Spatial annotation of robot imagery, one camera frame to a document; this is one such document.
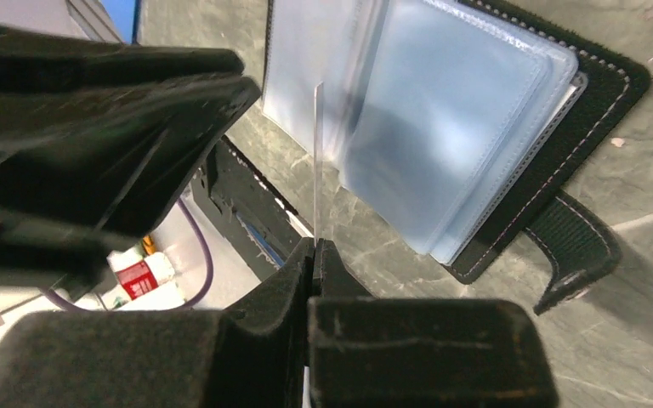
red label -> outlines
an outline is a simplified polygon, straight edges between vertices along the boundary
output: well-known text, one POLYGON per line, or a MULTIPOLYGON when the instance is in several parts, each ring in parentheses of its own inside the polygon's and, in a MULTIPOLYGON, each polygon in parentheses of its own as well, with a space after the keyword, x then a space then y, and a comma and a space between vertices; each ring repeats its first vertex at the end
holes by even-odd
POLYGON ((116 272, 116 277, 131 300, 151 292, 159 286, 145 261, 116 272))

orange object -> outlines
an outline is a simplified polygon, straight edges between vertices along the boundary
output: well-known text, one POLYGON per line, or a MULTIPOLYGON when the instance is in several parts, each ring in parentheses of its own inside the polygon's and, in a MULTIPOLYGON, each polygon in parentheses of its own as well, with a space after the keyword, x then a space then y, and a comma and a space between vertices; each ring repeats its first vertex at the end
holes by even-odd
POLYGON ((151 239, 151 235, 147 235, 141 239, 141 246, 144 248, 146 255, 153 255, 158 252, 154 240, 151 239))

white stitching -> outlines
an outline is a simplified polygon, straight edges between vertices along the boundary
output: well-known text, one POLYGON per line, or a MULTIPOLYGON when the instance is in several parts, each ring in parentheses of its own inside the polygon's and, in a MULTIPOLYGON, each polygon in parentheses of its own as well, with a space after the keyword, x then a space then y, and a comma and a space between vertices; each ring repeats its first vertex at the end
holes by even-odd
POLYGON ((549 249, 549 246, 542 241, 542 238, 540 238, 537 234, 534 233, 529 227, 525 227, 525 231, 529 236, 535 239, 535 241, 538 241, 539 244, 542 246, 542 249, 545 254, 549 257, 549 259, 552 261, 552 264, 554 264, 554 274, 559 275, 559 262, 557 262, 557 257, 554 256, 554 253, 552 253, 552 250, 549 249))
MULTIPOLYGON (((534 31, 535 29, 534 29, 534 27, 529 27, 529 30, 534 31)), ((585 55, 585 54, 588 55, 588 52, 585 51, 585 50, 580 50, 579 54, 580 55, 585 55)), ((620 93, 616 97, 614 102, 612 102, 612 105, 610 105, 610 107, 607 108, 607 111, 605 111, 604 115, 602 115, 602 117, 600 117, 600 119, 596 123, 594 123, 594 125, 592 126, 591 129, 589 129, 589 132, 587 132, 587 134, 584 136, 584 139, 582 139, 582 141, 580 141, 579 144, 577 144, 577 146, 575 146, 575 148, 572 149, 572 151, 570 152, 569 155, 567 155, 567 157, 562 162, 562 164, 560 164, 559 167, 557 167, 557 169, 554 170, 554 172, 552 173, 552 175, 549 176, 547 181, 545 181, 544 184, 542 184, 542 186, 539 188, 539 190, 537 190, 537 192, 522 207, 522 209, 519 212, 517 212, 517 215, 515 215, 514 218, 512 218, 512 221, 509 222, 509 224, 507 225, 507 227, 504 228, 502 233, 499 234, 499 236, 494 240, 494 242, 492 242, 492 244, 489 246, 489 248, 486 249, 486 251, 482 254, 481 258, 479 258, 479 260, 477 260, 477 262, 472 266, 472 268, 469 269, 469 271, 467 271, 467 273, 464 273, 464 274, 457 271, 457 275, 459 275, 461 277, 466 277, 466 276, 470 276, 471 274, 473 274, 477 270, 477 267, 481 265, 481 263, 485 260, 486 256, 494 249, 494 246, 496 246, 497 243, 502 240, 502 238, 507 234, 507 231, 512 227, 512 225, 514 225, 514 223, 517 221, 517 218, 519 218, 520 215, 522 215, 522 213, 527 209, 527 207, 529 207, 532 204, 532 202, 534 202, 534 200, 544 191, 544 188, 547 187, 552 182, 552 180, 554 179, 554 176, 556 176, 557 174, 559 174, 559 172, 562 171, 562 168, 565 166, 565 164, 575 155, 575 153, 582 147, 582 145, 584 145, 584 143, 592 136, 592 134, 594 133, 594 130, 597 128, 597 126, 599 126, 602 123, 602 121, 612 112, 612 110, 615 108, 615 105, 617 104, 617 102, 619 102, 619 100, 629 90, 629 81, 630 81, 629 76, 626 75, 626 72, 622 68, 617 68, 617 73, 619 75, 623 76, 623 80, 625 82, 624 83, 624 88, 622 89, 622 93, 620 93)), ((570 208, 572 211, 576 212, 576 210, 574 208, 571 208, 569 206, 568 206, 568 208, 570 208)), ((588 222, 588 225, 595 232, 597 232, 597 230, 589 222, 588 222)), ((597 232, 597 234, 599 235, 599 238, 604 242, 604 244, 605 244, 605 246, 607 248, 607 252, 611 253, 610 247, 609 247, 609 245, 607 245, 607 242, 606 242, 605 238, 599 232, 597 232)))

black leather wallet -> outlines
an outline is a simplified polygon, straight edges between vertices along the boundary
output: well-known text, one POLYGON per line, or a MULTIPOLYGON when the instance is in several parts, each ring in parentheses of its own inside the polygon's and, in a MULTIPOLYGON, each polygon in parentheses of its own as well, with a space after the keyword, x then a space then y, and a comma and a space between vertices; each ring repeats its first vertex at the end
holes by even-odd
POLYGON ((610 229, 560 189, 650 86, 642 65, 501 0, 459 0, 471 8, 574 51, 588 85, 562 122, 446 269, 469 284, 524 231, 552 264, 552 279, 534 310, 540 314, 611 273, 620 248, 610 229))

card holder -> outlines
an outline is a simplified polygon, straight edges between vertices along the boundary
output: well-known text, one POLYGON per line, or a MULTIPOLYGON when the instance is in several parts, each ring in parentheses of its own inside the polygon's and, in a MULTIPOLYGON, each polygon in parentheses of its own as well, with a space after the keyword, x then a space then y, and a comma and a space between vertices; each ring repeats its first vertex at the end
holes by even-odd
POLYGON ((309 102, 323 79, 325 156, 342 185, 416 252, 449 263, 464 242, 447 245, 443 235, 463 218, 476 223, 528 156, 569 87, 576 57, 454 2, 341 2, 319 24, 313 6, 295 4, 300 14, 279 4, 270 46, 281 54, 268 62, 265 115, 311 152, 309 102), (287 35, 297 26, 305 37, 287 35), (309 46, 299 45, 305 38, 309 46), (319 55, 329 56, 321 62, 319 45, 319 55), (296 65, 285 65, 287 55, 296 65))
MULTIPOLYGON (((270 100, 274 102, 270 93, 275 92, 271 87, 275 82, 270 80, 273 76, 270 67, 283 56, 274 41, 278 37, 275 32, 280 30, 276 16, 280 9, 288 9, 292 3, 302 3, 312 10, 321 7, 321 2, 316 0, 270 1, 264 111, 311 150, 311 116, 305 117, 308 126, 304 128, 308 134, 300 135, 269 113, 275 110, 269 106, 270 100)), ((375 207, 412 248, 431 253, 463 284, 478 279, 523 230, 553 264, 553 279, 535 308, 537 313, 573 297, 614 269, 620 251, 609 229, 576 200, 561 193, 559 187, 646 92, 650 75, 643 66, 502 0, 342 0, 339 5, 343 7, 342 13, 336 18, 338 22, 330 26, 331 35, 324 43, 312 41, 308 34, 298 42, 302 47, 328 50, 320 66, 321 73, 315 77, 324 81, 326 89, 324 122, 330 123, 330 131, 326 132, 325 126, 328 146, 325 156, 340 171, 344 186, 375 207), (379 8, 379 4, 388 7, 379 8), (444 79, 434 74, 438 71, 437 64, 429 65, 441 57, 441 48, 427 53, 430 55, 424 59, 423 66, 413 58, 385 57, 390 56, 386 40, 395 37, 393 31, 399 28, 389 23, 398 14, 395 10, 405 5, 429 6, 435 15, 470 16, 485 21, 485 26, 493 31, 506 33, 515 40, 512 44, 517 48, 532 47, 536 61, 532 68, 537 67, 533 87, 522 99, 514 99, 511 122, 504 124, 503 133, 481 140, 481 149, 477 151, 484 157, 479 153, 477 156, 460 154, 464 151, 460 149, 465 146, 463 140, 441 150, 438 143, 426 143, 439 141, 439 133, 433 132, 435 128, 448 128, 454 122, 444 121, 434 126, 429 121, 414 119, 438 111, 434 108, 437 104, 426 104, 423 100, 425 94, 436 95, 444 90, 440 82, 444 79), (345 43, 349 44, 349 51, 344 50, 345 43), (393 64, 385 66, 384 60, 393 64), (408 72, 411 76, 395 75, 402 64, 413 64, 417 71, 431 68, 432 75, 413 72, 408 72), (580 73, 575 75, 577 66, 580 73), (421 87, 411 87, 414 83, 421 87), (461 173, 460 179, 435 177, 446 174, 436 171, 443 168, 440 164, 454 165, 465 156, 479 160, 466 166, 469 171, 461 173), (565 235, 560 231, 576 232, 565 235)), ((293 26, 298 19, 298 14, 292 14, 292 20, 288 23, 282 20, 281 24, 293 26)), ((435 26, 437 30, 446 29, 435 26)), ((413 27, 407 36, 426 37, 431 29, 430 25, 422 24, 413 27)), ((441 45, 451 45, 449 40, 453 38, 445 38, 441 45)), ((463 55, 458 57, 449 60, 452 65, 443 64, 444 69, 439 73, 464 64, 463 55)), ((520 74, 524 75, 528 66, 523 62, 520 74)), ((287 71, 279 75, 304 77, 297 73, 304 67, 298 61, 286 66, 287 71)), ((470 79, 468 74, 472 73, 466 70, 455 75, 470 79)), ((471 83, 471 89, 480 92, 484 92, 483 88, 499 89, 496 85, 484 87, 488 81, 471 83)), ((447 96, 457 98, 464 94, 463 88, 453 89, 461 93, 447 96)), ((313 86, 304 87, 302 100, 306 105, 310 106, 312 97, 313 86)), ((482 105, 477 105, 474 111, 466 110, 473 115, 468 123, 484 117, 480 108, 493 102, 490 98, 481 101, 482 105)), ((504 103, 496 105, 504 108, 504 103)), ((434 117, 441 118, 448 113, 444 109, 434 117)), ((494 111, 486 114, 497 117, 494 111)))
POLYGON ((337 167, 345 188, 434 256, 457 212, 473 201, 478 218, 537 139, 576 57, 460 4, 418 0, 390 2, 376 54, 337 167))

